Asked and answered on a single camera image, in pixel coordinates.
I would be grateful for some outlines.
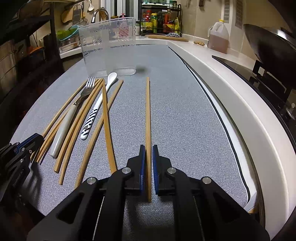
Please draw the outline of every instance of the cutting board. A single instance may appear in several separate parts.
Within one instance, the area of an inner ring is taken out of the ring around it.
[[[177,38],[177,37],[170,37],[170,36],[156,35],[156,34],[147,34],[145,35],[145,37],[148,37],[150,39],[166,39],[166,40],[175,40],[175,41],[182,41],[182,42],[189,41],[186,38]]]
[[[70,8],[69,10],[65,10],[61,14],[61,20],[62,20],[63,24],[66,24],[66,23],[72,21],[73,9],[74,9],[74,7]]]

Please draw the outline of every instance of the spoon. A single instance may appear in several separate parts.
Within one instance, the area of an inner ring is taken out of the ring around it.
[[[116,78],[117,78],[117,73],[115,73],[115,72],[112,72],[108,75],[108,81],[106,84],[106,92],[109,90],[110,86],[115,82]],[[85,124],[85,126],[82,130],[81,136],[80,136],[81,140],[85,140],[87,138],[89,131],[91,129],[92,123],[94,122],[96,114],[102,104],[102,101],[103,101],[103,94],[100,95],[92,112],[90,113],[88,119],[86,120],[86,124]]]
[[[91,12],[92,10],[94,10],[94,6],[91,4],[91,0],[89,0],[89,8],[88,8],[88,12]]]

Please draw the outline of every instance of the white countertop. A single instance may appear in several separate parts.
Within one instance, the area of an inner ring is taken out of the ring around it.
[[[233,61],[235,63],[238,63],[240,65],[243,65],[249,69],[253,69],[253,66],[255,64],[255,60],[249,58],[248,56],[238,53],[236,51],[231,51],[230,50],[230,54],[224,54],[224,53],[220,53],[218,51],[209,49],[206,45],[205,46],[201,46],[201,45],[196,45],[194,44],[192,41],[189,42],[179,42],[179,41],[171,41],[171,40],[162,40],[162,39],[149,39],[148,37],[144,37],[144,36],[137,36],[136,37],[136,44],[137,45],[143,45],[143,44],[166,44],[168,42],[174,42],[174,43],[182,43],[182,46],[186,47],[186,48],[191,48],[192,50],[197,50],[197,55],[196,56],[200,56],[200,55],[206,55],[208,57],[212,57],[212,55],[224,58],[224,59],[228,59],[230,61]],[[75,55],[75,54],[79,54],[82,53],[82,49],[81,46],[77,47],[75,49],[63,52],[60,54],[61,59]]]
[[[212,55],[249,69],[253,69],[255,60],[233,50],[229,51],[231,54],[223,54],[192,41],[179,42],[138,36],[136,44],[168,45],[196,71],[222,102],[254,161],[264,198],[266,230],[272,239],[296,205],[295,151],[267,104],[247,83],[213,59]],[[81,52],[79,47],[61,54],[61,58]]]

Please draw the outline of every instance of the chopstick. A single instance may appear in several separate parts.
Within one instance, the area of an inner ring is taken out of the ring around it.
[[[42,146],[40,147],[39,151],[37,152],[34,160],[39,163],[42,156],[44,155],[44,153],[47,151],[47,149],[49,148],[49,146],[51,145],[55,134],[57,133],[57,130],[59,128],[59,125],[61,123],[61,121],[63,120],[63,118],[65,117],[65,115],[67,114],[67,111],[63,114],[63,116],[58,120],[58,122],[55,124],[55,126],[50,130],[50,132],[48,133],[47,137],[45,138]]]
[[[59,118],[59,116],[61,115],[61,113],[65,110],[65,108],[68,106],[68,104],[75,98],[75,96],[82,90],[82,88],[86,85],[86,82],[87,82],[87,80],[84,81],[81,86],[79,86],[79,88],[74,92],[74,94],[72,94],[72,96],[60,108],[60,110],[58,111],[58,113],[56,113],[56,115],[53,117],[52,121],[49,123],[49,125],[44,130],[44,132],[42,134],[43,137],[45,137],[48,134],[49,130],[54,125],[54,123],[56,122],[56,120]],[[66,114],[64,114],[64,116],[59,120],[59,123],[62,121],[62,119],[65,117],[65,115]],[[33,152],[32,155],[31,155],[31,160],[33,160],[33,158],[36,160],[37,155],[35,155],[35,152]]]
[[[110,107],[111,107],[112,103],[114,102],[115,97],[116,97],[117,93],[119,92],[119,89],[122,86],[122,84],[123,84],[123,80],[120,80],[119,83],[117,84],[116,89],[114,90],[111,98],[109,99],[108,106],[107,106],[108,107],[108,111],[110,110]],[[98,121],[98,123],[96,125],[96,128],[94,130],[94,133],[92,134],[91,139],[89,141],[89,144],[87,146],[87,149],[85,151],[85,154],[84,154],[84,157],[83,157],[83,161],[82,161],[82,163],[80,165],[78,177],[77,177],[77,180],[76,180],[76,183],[75,183],[75,188],[77,188],[80,185],[80,183],[81,183],[81,181],[83,179],[83,176],[84,176],[84,173],[85,173],[87,164],[89,162],[90,155],[91,155],[92,150],[94,148],[96,139],[98,138],[98,135],[100,133],[100,130],[101,130],[102,126],[103,126],[103,122],[104,122],[104,116],[102,115],[101,118],[100,118],[100,120]]]
[[[56,163],[55,163],[55,166],[54,166],[54,171],[56,173],[59,173],[59,169],[61,167],[61,164],[62,164],[62,161],[63,161],[63,157],[65,155],[66,149],[68,147],[68,144],[69,144],[69,142],[71,140],[71,137],[73,135],[73,132],[74,132],[74,130],[75,130],[75,128],[76,128],[76,126],[77,126],[77,124],[78,124],[78,122],[79,122],[79,120],[80,120],[80,118],[81,118],[81,116],[82,116],[82,114],[84,112],[84,110],[88,106],[88,103],[91,101],[92,96],[99,93],[99,91],[102,88],[102,84],[104,84],[104,83],[105,83],[104,79],[100,79],[99,81],[97,81],[97,83],[95,83],[96,84],[95,85],[95,88],[93,89],[93,91],[91,92],[91,94],[88,96],[88,98],[86,99],[86,101],[84,101],[81,109],[79,110],[77,116],[75,117],[75,120],[72,123],[72,125],[70,127],[70,130],[67,133],[67,136],[66,136],[66,138],[64,140],[64,143],[62,145],[62,148],[61,148],[61,150],[59,152],[59,155],[57,157],[57,160],[56,160]]]
[[[109,125],[109,118],[108,118],[108,107],[107,107],[107,95],[106,95],[106,87],[103,87],[103,117],[104,117],[104,129],[105,129],[105,139],[106,139],[106,146],[107,146],[107,153],[108,153],[108,161],[110,166],[111,174],[117,171],[113,145],[111,140],[111,133],[110,133],[110,125]]]
[[[91,106],[92,106],[93,102],[95,101],[97,95],[99,94],[100,90],[102,89],[103,84],[104,84],[104,82],[102,82],[100,84],[100,86],[98,86],[98,88],[96,90],[94,90],[95,91],[94,95],[91,97],[91,100],[88,102],[86,108],[84,109],[84,111],[82,113],[81,118],[79,119],[79,121],[78,121],[78,123],[77,123],[77,125],[75,127],[75,130],[74,130],[73,135],[71,137],[70,143],[69,143],[68,148],[66,150],[66,154],[64,156],[62,171],[61,171],[61,175],[59,177],[59,184],[60,185],[63,185],[66,169],[67,169],[67,166],[68,166],[68,163],[69,163],[69,159],[70,159],[70,156],[71,156],[75,141],[77,139],[77,136],[78,136],[78,134],[80,132],[81,126],[84,123],[85,117],[87,116],[87,114],[89,112],[89,109],[91,108]]]
[[[150,78],[146,79],[146,170],[147,170],[147,195],[151,202],[151,112],[150,112]]]

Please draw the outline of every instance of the faucet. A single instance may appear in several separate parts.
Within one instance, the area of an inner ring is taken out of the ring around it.
[[[103,7],[101,7],[101,8],[99,8],[99,9],[97,9],[96,11],[94,11],[94,14],[93,14],[93,16],[92,16],[92,18],[91,18],[91,23],[95,23],[95,22],[96,22],[96,14],[97,14],[98,12],[100,12],[100,11],[103,11],[104,14],[106,14],[106,16],[107,16],[107,19],[106,19],[106,20],[109,20],[109,14],[108,14],[107,10],[104,9]]]

